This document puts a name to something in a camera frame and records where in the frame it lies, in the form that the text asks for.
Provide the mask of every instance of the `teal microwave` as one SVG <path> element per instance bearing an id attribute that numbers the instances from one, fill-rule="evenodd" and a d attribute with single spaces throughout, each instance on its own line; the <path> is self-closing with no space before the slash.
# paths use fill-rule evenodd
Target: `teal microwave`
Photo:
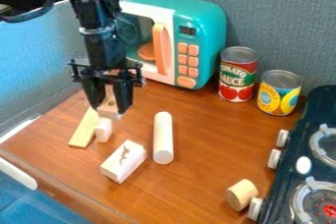
<path id="1" fill-rule="evenodd" d="M 121 0 L 117 31 L 129 59 L 148 79 L 189 89 L 203 87 L 218 67 L 226 16 L 202 0 Z"/>

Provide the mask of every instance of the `microwave handle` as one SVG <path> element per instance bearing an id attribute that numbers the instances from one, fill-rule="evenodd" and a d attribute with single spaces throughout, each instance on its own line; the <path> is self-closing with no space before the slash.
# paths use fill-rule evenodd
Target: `microwave handle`
<path id="1" fill-rule="evenodd" d="M 168 30 L 163 24 L 155 24 L 152 29 L 152 37 L 157 72 L 167 76 L 172 58 Z"/>

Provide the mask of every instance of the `yellow can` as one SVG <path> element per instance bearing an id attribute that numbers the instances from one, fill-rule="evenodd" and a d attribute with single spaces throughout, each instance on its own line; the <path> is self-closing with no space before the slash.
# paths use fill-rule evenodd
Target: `yellow can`
<path id="1" fill-rule="evenodd" d="M 257 106 L 275 116 L 289 115 L 297 105 L 302 79 L 291 72 L 267 71 L 261 76 Z"/>

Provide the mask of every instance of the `wooden table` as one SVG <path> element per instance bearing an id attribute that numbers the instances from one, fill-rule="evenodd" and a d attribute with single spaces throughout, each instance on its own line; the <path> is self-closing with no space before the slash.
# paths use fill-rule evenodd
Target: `wooden table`
<path id="1" fill-rule="evenodd" d="M 266 167 L 269 152 L 278 131 L 292 129 L 302 107 L 288 117 L 274 117 L 260 111 L 255 99 L 221 100 L 216 82 L 192 91 L 148 81 L 145 88 L 137 88 L 134 106 L 115 124 L 108 143 L 68 147 L 87 106 L 79 92 L 0 147 L 117 215 L 128 216 L 126 222 L 230 224 L 252 222 L 247 210 L 235 212 L 228 205 L 224 190 L 247 178 L 266 196 L 275 176 Z M 153 117 L 163 110 L 174 120 L 175 159 L 168 165 L 151 157 Z M 118 185 L 100 174 L 99 165 L 124 140 L 143 144 L 148 159 Z"/>

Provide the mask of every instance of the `orange button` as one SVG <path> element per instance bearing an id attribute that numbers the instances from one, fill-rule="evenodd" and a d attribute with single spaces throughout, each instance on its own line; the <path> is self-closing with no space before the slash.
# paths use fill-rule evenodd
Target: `orange button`
<path id="1" fill-rule="evenodd" d="M 188 44 L 180 42 L 178 45 L 178 49 L 180 53 L 187 54 L 188 51 Z"/>
<path id="2" fill-rule="evenodd" d="M 188 64 L 191 67 L 197 67 L 198 66 L 198 58 L 197 57 L 189 57 L 188 58 Z"/>
<path id="3" fill-rule="evenodd" d="M 198 77 L 198 69 L 195 68 L 189 68 L 188 69 L 188 76 L 190 76 L 191 78 L 196 78 Z"/>
<path id="4" fill-rule="evenodd" d="M 196 85 L 196 81 L 194 79 L 186 77 L 178 77 L 177 83 L 179 84 L 179 86 L 184 86 L 187 88 L 193 88 Z"/>
<path id="5" fill-rule="evenodd" d="M 197 56 L 199 53 L 199 47 L 197 45 L 190 45 L 188 47 L 188 52 L 192 56 Z"/>
<path id="6" fill-rule="evenodd" d="M 187 55 L 179 55 L 179 64 L 187 64 Z"/>
<path id="7" fill-rule="evenodd" d="M 179 73 L 181 75 L 186 75 L 187 74 L 187 70 L 188 70 L 187 66 L 183 66 L 183 65 L 179 66 Z"/>

